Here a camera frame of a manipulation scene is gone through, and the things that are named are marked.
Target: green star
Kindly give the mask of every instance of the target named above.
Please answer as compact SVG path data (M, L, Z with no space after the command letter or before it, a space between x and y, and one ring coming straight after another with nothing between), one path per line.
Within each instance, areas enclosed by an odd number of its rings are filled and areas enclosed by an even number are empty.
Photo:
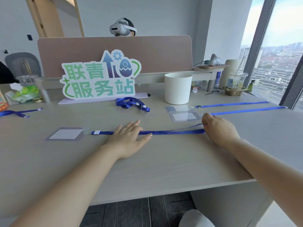
M70 80L68 80L68 79L66 79L66 77L64 77L63 82L65 82L66 84L68 84L69 81L70 81Z

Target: dark wooden floor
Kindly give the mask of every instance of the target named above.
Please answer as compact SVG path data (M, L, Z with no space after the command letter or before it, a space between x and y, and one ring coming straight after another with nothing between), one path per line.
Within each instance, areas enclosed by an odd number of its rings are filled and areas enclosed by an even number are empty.
M80 227L178 227L195 209L190 192L90 206Z

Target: cityscape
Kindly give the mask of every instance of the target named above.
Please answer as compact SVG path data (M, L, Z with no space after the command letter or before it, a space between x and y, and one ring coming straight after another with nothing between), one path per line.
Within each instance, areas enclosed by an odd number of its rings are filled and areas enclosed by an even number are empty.
M238 54L238 59L244 56L241 71L245 68L249 51L248 45L241 46ZM252 93L279 104L302 55L303 42L260 48L251 77L256 80ZM296 109L303 112L302 96Z

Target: brown partition panel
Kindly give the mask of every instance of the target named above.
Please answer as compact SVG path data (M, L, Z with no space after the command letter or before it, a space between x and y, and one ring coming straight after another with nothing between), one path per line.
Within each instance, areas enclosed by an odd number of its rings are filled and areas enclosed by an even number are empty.
M141 62L141 73L192 71L189 36L40 38L45 77L61 77L62 63L100 61L104 50L121 50Z

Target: sign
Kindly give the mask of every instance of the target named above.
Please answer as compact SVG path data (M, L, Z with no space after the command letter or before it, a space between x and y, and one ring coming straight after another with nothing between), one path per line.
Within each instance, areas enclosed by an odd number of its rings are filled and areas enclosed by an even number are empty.
M63 94L69 99L101 98L135 95L134 78L141 71L141 63L129 59L115 49L105 50L100 62L63 63L65 75Z

